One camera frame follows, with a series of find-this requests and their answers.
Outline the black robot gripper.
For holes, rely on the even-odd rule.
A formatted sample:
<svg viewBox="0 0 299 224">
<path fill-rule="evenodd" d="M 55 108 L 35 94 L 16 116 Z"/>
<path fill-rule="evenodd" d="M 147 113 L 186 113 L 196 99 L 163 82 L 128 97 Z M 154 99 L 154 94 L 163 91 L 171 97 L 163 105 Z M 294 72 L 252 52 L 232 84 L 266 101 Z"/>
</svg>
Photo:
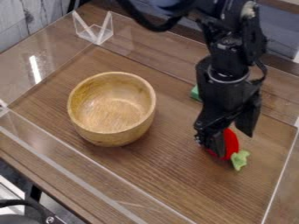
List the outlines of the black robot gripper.
<svg viewBox="0 0 299 224">
<path fill-rule="evenodd" d="M 206 57 L 196 65 L 196 83 L 203 103 L 194 123 L 195 139 L 215 157 L 226 156 L 224 129 L 235 123 L 236 128 L 254 136 L 262 108 L 260 88 L 263 78 L 251 80 L 250 70 L 222 73 Z"/>
</svg>

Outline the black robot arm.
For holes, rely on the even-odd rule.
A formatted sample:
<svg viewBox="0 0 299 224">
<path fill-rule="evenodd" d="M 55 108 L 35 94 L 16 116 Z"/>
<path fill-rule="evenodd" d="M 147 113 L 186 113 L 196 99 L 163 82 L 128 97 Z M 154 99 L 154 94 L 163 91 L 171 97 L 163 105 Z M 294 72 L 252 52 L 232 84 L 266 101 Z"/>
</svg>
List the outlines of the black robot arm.
<svg viewBox="0 0 299 224">
<path fill-rule="evenodd" d="M 154 0 L 154 6 L 168 16 L 154 24 L 130 0 L 116 0 L 132 19 L 150 31 L 166 32 L 183 18 L 198 23 L 210 55 L 196 65 L 196 82 L 203 108 L 194 123 L 195 139 L 211 153 L 228 153 L 224 137 L 230 125 L 254 134 L 262 107 L 260 88 L 264 78 L 250 78 L 250 68 L 267 75 L 260 56 L 267 37 L 260 28 L 256 0 Z"/>
</svg>

